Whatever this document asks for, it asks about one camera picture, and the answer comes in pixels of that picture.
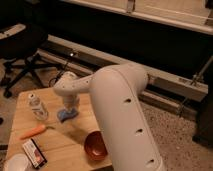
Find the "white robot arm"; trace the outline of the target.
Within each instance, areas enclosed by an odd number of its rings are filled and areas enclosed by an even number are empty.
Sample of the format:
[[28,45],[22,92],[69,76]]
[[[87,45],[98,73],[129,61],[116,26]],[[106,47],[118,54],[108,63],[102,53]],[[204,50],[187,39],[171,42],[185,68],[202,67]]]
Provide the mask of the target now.
[[142,65],[126,63],[103,67],[76,79],[66,72],[53,87],[64,105],[88,93],[114,171],[166,171],[147,124],[138,95],[148,83]]

